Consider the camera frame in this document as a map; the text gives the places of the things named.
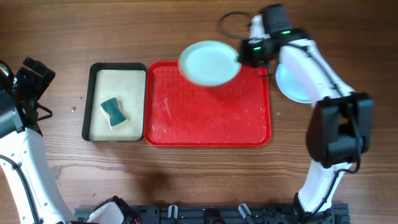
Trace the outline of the green yellow sponge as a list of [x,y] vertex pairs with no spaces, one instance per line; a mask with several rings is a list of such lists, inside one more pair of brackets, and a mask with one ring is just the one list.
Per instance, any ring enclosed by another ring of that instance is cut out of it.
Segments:
[[100,108],[108,120],[111,130],[118,129],[129,122],[117,98],[110,98],[102,102]]

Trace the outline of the light blue plate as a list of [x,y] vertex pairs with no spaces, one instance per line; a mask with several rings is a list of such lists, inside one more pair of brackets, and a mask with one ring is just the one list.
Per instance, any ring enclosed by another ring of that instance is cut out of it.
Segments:
[[278,64],[275,79],[279,90],[290,100],[297,103],[310,104],[310,97],[306,94],[299,81],[289,72],[283,63]]

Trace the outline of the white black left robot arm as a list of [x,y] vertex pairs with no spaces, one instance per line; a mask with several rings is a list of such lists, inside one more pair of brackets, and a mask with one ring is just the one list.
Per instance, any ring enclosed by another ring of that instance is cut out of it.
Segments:
[[55,78],[42,62],[27,57],[13,73],[1,62],[1,168],[21,223],[70,223],[74,214],[56,185],[45,156],[37,110],[52,111],[38,100]]

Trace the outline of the mint green plate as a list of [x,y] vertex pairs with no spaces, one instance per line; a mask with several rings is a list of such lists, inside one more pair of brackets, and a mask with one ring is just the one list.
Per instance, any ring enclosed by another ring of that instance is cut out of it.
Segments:
[[241,70],[238,52],[215,40],[197,42],[178,58],[178,68],[188,81],[200,86],[220,86],[231,81]]

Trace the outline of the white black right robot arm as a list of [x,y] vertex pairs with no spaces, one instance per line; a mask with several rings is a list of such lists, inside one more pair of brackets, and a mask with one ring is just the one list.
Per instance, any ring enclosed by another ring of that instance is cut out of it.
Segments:
[[348,86],[301,28],[267,30],[242,39],[239,62],[266,67],[274,57],[302,85],[313,108],[306,133],[312,161],[295,197],[302,218],[312,219],[331,210],[342,177],[360,170],[370,145],[373,100]]

